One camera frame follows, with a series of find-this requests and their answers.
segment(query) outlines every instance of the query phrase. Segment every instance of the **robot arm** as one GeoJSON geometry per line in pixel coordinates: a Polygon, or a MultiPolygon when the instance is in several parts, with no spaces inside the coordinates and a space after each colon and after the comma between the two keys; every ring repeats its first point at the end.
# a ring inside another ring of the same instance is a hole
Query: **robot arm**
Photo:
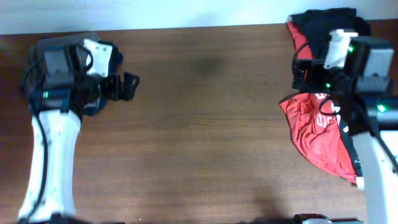
{"type": "Polygon", "coordinates": [[[29,222],[44,222],[53,214],[63,217],[76,215],[72,194],[73,155],[78,133],[80,118],[73,112],[61,113],[60,110],[42,111],[40,122],[45,130],[48,142],[47,162],[44,161],[43,136],[39,123],[32,118],[34,130],[34,151],[30,179],[24,203],[19,210],[19,219],[29,217],[29,222]],[[47,165],[46,177],[43,178],[43,168],[47,165]],[[42,182],[44,192],[41,203],[30,214],[39,198],[42,182]]]}
{"type": "MultiPolygon", "coordinates": [[[[361,161],[368,221],[398,223],[398,98],[391,96],[388,77],[394,51],[380,38],[358,37],[344,30],[330,34],[324,62],[295,63],[294,88],[329,93],[326,100],[340,104],[340,115],[348,123],[361,161]]],[[[319,223],[331,222],[320,218],[319,223]]]]}
{"type": "Polygon", "coordinates": [[[122,82],[119,75],[108,73],[111,56],[118,55],[116,46],[86,39],[84,43],[45,49],[24,77],[22,87],[33,114],[34,152],[19,223],[86,223],[75,220],[72,194],[81,118],[87,106],[103,99],[131,100],[139,84],[133,74],[125,73],[122,82]],[[39,74],[32,73],[36,67],[39,74]]]}

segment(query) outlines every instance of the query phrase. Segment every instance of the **red cloth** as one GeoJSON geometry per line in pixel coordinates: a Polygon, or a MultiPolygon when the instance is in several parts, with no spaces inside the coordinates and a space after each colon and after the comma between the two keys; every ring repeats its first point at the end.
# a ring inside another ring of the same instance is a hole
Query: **red cloth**
{"type": "MultiPolygon", "coordinates": [[[[292,34],[295,50],[299,49],[303,44],[307,42],[305,36],[300,32],[298,26],[295,26],[293,22],[288,22],[287,27],[289,28],[290,33],[292,34]]],[[[305,46],[303,50],[301,50],[297,59],[313,59],[313,55],[311,53],[311,49],[309,46],[305,46]]]]}
{"type": "MultiPolygon", "coordinates": [[[[297,50],[306,39],[291,22],[287,25],[297,50]]],[[[304,48],[297,58],[312,58],[310,48],[304,48]]],[[[355,183],[356,174],[340,138],[340,118],[325,116],[319,112],[319,105],[325,98],[324,93],[302,93],[281,103],[280,107],[287,116],[292,141],[303,156],[318,168],[355,183]]],[[[323,105],[322,111],[332,113],[333,107],[333,102],[328,101],[323,105]]]]}

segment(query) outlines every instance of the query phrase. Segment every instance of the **wooden table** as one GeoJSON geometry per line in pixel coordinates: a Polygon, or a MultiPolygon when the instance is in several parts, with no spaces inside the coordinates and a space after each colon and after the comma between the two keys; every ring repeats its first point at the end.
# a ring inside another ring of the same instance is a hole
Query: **wooden table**
{"type": "MultiPolygon", "coordinates": [[[[398,50],[398,21],[371,22],[398,50]]],[[[83,118],[73,194],[93,222],[237,223],[322,213],[366,219],[363,191],[311,165],[290,140],[279,101],[294,48],[285,24],[98,32],[141,77],[131,102],[83,118]]],[[[32,128],[18,87],[28,47],[0,36],[0,217],[27,189],[32,128]]],[[[394,57],[392,77],[398,77],[394,57]]]]}

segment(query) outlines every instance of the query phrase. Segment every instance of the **white print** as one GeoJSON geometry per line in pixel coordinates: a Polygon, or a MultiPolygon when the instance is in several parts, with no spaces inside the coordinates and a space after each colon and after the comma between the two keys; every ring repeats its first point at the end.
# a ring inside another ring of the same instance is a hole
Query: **white print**
{"type": "Polygon", "coordinates": [[[315,96],[317,96],[319,100],[322,100],[325,99],[328,95],[326,93],[316,93],[315,96]]]}
{"type": "MultiPolygon", "coordinates": [[[[332,102],[331,103],[331,110],[334,111],[334,112],[339,112],[340,111],[340,107],[339,106],[335,106],[335,104],[332,102]]],[[[339,114],[336,115],[336,119],[337,119],[337,125],[340,125],[341,117],[340,117],[339,114]]]]}
{"type": "Polygon", "coordinates": [[[322,114],[317,114],[317,125],[321,127],[327,127],[328,124],[330,123],[331,117],[326,117],[325,115],[322,114]]]}

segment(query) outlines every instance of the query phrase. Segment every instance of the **metal bracket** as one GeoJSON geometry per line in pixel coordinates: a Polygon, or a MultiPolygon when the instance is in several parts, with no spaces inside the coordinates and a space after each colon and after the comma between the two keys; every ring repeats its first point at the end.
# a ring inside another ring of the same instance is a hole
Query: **metal bracket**
{"type": "Polygon", "coordinates": [[[322,78],[327,74],[323,68],[323,60],[300,59],[295,62],[292,88],[303,90],[310,86],[320,86],[322,78]]]}
{"type": "Polygon", "coordinates": [[[124,82],[121,81],[119,75],[109,74],[101,81],[99,87],[102,95],[107,99],[129,101],[134,98],[138,84],[138,76],[125,72],[124,82]]]}

